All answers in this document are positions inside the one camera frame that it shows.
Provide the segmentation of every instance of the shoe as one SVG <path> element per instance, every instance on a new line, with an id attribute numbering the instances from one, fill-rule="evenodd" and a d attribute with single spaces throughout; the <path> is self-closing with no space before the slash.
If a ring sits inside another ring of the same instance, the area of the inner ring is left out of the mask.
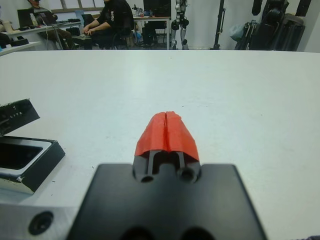
<path id="1" fill-rule="evenodd" d="M 79 44 L 81 46 L 83 45 L 90 45 L 92 44 L 92 39 L 90 36 L 81 34 L 80 36 L 73 36 L 72 41 L 76 44 Z"/>

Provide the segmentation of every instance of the wall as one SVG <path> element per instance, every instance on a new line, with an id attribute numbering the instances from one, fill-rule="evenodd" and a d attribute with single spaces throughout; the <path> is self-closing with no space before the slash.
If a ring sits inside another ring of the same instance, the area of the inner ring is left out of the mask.
<path id="1" fill-rule="evenodd" d="M 304 52 L 308 53 L 320 53 L 320 14 L 315 22 L 313 31 L 309 38 L 308 43 L 305 46 Z"/>
<path id="2" fill-rule="evenodd" d="M 315 45 L 320 42 L 319 32 L 319 13 L 320 13 L 320 0 L 312 0 L 308 13 L 304 20 L 305 30 L 300 41 L 299 52 L 313 52 L 318 53 L 319 47 Z"/>

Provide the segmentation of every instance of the black case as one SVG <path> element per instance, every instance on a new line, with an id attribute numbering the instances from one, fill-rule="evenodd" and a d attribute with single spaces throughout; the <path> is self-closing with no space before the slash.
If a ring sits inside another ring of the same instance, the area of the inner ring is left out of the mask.
<path id="1" fill-rule="evenodd" d="M 34 163 L 18 177 L 13 177 L 0 170 L 0 188 L 32 194 L 65 156 L 64 150 L 56 140 L 4 136 L 39 118 L 29 99 L 0 106 L 0 138 L 2 141 L 14 140 L 19 142 L 19 140 L 32 140 L 51 143 Z"/>

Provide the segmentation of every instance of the screw hole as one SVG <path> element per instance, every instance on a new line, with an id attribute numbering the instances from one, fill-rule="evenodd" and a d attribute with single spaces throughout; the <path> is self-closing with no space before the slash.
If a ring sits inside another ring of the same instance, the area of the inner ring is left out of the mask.
<path id="1" fill-rule="evenodd" d="M 179 178 L 186 183 L 194 183 L 197 180 L 195 172 L 191 168 L 183 168 L 178 171 Z"/>
<path id="2" fill-rule="evenodd" d="M 29 232 L 32 235 L 43 234 L 54 220 L 54 215 L 50 211 L 42 212 L 36 215 L 29 225 Z"/>
<path id="3" fill-rule="evenodd" d="M 181 240 L 215 240 L 206 230 L 195 227 L 187 230 Z"/>
<path id="4" fill-rule="evenodd" d="M 152 182 L 154 180 L 154 178 L 152 176 L 145 176 L 144 178 L 142 178 L 141 182 L 142 183 L 149 183 Z"/>
<path id="5" fill-rule="evenodd" d="M 128 230 L 121 238 L 121 240 L 153 240 L 154 238 L 142 227 L 135 227 Z"/>

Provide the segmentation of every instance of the window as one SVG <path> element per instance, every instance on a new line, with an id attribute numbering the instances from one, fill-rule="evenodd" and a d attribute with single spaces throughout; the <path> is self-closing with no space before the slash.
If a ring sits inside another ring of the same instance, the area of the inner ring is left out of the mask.
<path id="1" fill-rule="evenodd" d="M 101 11 L 104 3 L 101 0 L 50 0 L 53 13 L 70 13 L 76 10 Z"/>

